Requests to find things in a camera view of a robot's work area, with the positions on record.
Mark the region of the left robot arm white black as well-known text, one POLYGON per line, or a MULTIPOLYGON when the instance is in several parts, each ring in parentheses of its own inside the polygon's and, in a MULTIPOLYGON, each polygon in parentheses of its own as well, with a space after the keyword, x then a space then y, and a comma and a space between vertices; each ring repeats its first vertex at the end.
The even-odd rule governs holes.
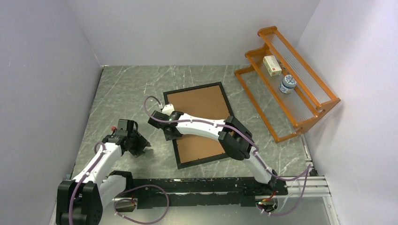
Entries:
POLYGON ((126 152, 135 157, 150 143, 139 133, 134 120, 120 119, 112 134, 94 146, 89 164, 71 180, 63 180, 57 189, 55 222, 58 225, 97 225, 103 209, 119 194, 130 196, 133 177, 127 171, 110 168, 126 152))

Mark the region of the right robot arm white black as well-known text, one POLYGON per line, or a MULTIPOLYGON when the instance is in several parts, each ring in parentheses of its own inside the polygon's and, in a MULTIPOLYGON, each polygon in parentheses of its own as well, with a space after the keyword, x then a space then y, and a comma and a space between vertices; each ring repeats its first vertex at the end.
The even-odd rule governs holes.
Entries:
POLYGON ((218 141, 228 157, 242 161, 250 170, 261 193, 268 195, 275 190, 276 173, 258 154, 259 147, 254 143, 251 132, 235 117, 212 120, 179 111, 173 111, 169 115, 154 111, 149 115, 148 124, 161 129, 167 141, 184 135, 202 136, 218 141))

